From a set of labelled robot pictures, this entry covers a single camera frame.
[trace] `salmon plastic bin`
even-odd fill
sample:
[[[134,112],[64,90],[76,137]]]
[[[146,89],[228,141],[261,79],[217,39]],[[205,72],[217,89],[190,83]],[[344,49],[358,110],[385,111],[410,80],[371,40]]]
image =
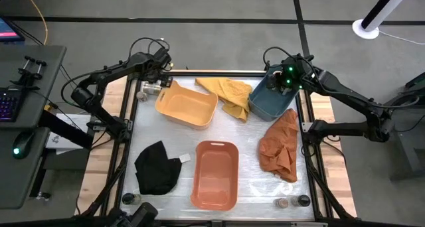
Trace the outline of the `salmon plastic bin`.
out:
[[[206,210],[230,210],[238,198],[238,148],[229,142],[203,141],[197,146],[192,204]]]
[[[216,94],[202,94],[173,81],[170,88],[163,88],[155,103],[155,109],[171,121],[194,129],[206,129],[217,107]]]

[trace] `white stand base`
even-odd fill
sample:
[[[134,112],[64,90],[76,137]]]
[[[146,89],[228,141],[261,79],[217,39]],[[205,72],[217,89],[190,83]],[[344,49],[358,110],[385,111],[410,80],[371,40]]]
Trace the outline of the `white stand base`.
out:
[[[353,31],[356,33],[356,35],[360,36],[364,39],[374,39],[377,38],[379,35],[379,29],[378,27],[374,29],[373,31],[365,31],[364,28],[361,26],[362,19],[356,20],[353,23]]]

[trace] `yellow plastic bin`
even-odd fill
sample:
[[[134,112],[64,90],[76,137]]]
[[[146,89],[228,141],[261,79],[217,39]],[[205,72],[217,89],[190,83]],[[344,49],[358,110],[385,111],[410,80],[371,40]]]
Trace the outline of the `yellow plastic bin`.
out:
[[[202,94],[173,81],[170,88],[162,89],[155,109],[171,121],[202,130],[210,125],[217,103],[216,94]]]

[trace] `crumpled towel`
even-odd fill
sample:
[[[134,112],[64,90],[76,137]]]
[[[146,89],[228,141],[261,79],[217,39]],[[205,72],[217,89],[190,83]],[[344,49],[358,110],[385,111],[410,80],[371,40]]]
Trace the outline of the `crumpled towel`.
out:
[[[223,110],[226,113],[246,122],[250,111],[248,96],[252,92],[251,85],[229,78],[197,78],[195,84],[217,94],[224,102]]]
[[[260,166],[283,180],[297,181],[297,113],[286,112],[267,130],[260,140]]]

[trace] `black desk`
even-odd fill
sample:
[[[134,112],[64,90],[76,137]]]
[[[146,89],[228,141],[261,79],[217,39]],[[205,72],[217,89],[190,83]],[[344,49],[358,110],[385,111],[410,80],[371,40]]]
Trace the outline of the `black desk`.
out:
[[[47,62],[47,67],[41,72],[42,79],[37,80],[34,85],[40,88],[38,93],[48,97],[65,52],[66,48],[63,46],[0,46],[0,86],[10,86],[10,80],[19,79],[17,69],[23,67],[26,61],[24,56],[29,55]],[[35,73],[37,69],[38,66],[33,65],[29,71]],[[43,153],[46,153],[44,150],[50,131],[69,140],[84,139],[84,145],[81,146],[91,146],[92,136],[66,124],[51,113],[44,112],[45,104],[45,98],[29,92],[16,122],[0,123],[0,209],[20,208],[29,194],[37,196],[45,174],[43,166],[46,158]],[[12,156],[12,144],[16,136],[25,129],[35,129],[36,135],[31,143],[29,155],[24,159],[15,159]]]

